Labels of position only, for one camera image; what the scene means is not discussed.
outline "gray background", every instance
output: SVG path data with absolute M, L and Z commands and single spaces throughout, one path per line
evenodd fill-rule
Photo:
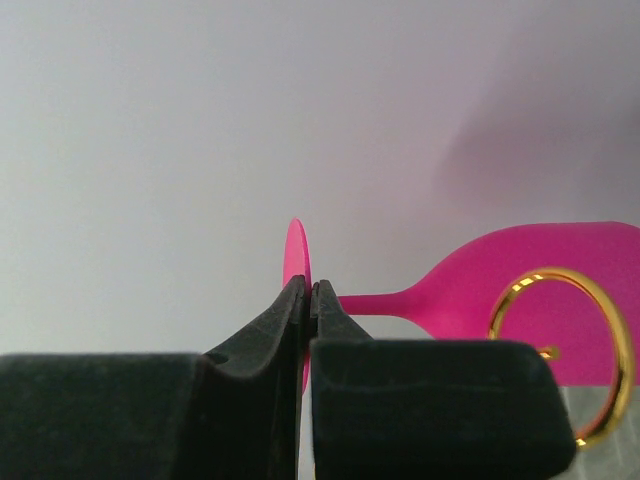
M 278 292 L 294 215 L 340 293 L 515 223 L 640 224 L 638 24 L 631 0 L 0 2 L 0 351 L 208 349 Z M 306 479 L 308 423 L 302 448 Z

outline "gold hoop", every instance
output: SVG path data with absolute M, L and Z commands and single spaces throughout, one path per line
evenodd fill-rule
M 569 283 L 589 296 L 600 308 L 613 338 L 616 369 L 609 396 L 596 418 L 576 434 L 578 448 L 585 450 L 604 440 L 617 427 L 631 401 L 636 365 L 629 327 L 616 304 L 596 282 L 567 268 L 546 267 L 522 275 L 500 295 L 491 315 L 489 339 L 498 338 L 505 314 L 516 297 L 542 280 Z M 546 347 L 538 352 L 546 359 L 553 359 L 557 355 L 557 349 L 554 347 Z

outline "pink object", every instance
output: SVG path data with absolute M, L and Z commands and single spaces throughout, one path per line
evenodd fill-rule
M 284 266 L 282 268 L 282 286 L 284 287 L 292 277 L 304 275 L 307 293 L 311 292 L 311 260 L 309 258 L 309 246 L 307 244 L 307 234 L 304 231 L 302 222 L 294 218 L 289 224 L 287 240 L 284 245 Z M 304 362 L 304 373 L 302 377 L 302 391 L 307 388 L 309 379 L 309 352 L 306 354 Z
M 506 228 L 454 251 L 407 290 L 340 301 L 350 315 L 402 317 L 436 339 L 481 339 L 502 291 L 520 275 L 547 266 L 570 268 L 599 283 L 624 314 L 640 350 L 640 229 L 618 222 Z M 550 366 L 561 385 L 611 381 L 607 323 L 571 285 L 547 281 L 531 287 L 507 312 L 501 338 L 558 346 L 561 356 Z M 640 383 L 640 369 L 636 375 Z

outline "gold metal ring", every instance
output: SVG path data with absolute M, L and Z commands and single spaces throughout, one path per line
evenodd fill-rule
M 609 396 L 596 418 L 576 433 L 578 448 L 585 450 L 604 440 L 617 427 L 631 401 L 636 365 L 629 327 L 616 304 L 596 282 L 567 268 L 546 267 L 522 275 L 505 289 L 491 315 L 489 339 L 498 338 L 505 314 L 516 297 L 542 280 L 566 282 L 587 294 L 602 311 L 613 338 L 616 368 Z M 555 347 L 546 347 L 538 352 L 546 359 L 557 355 Z

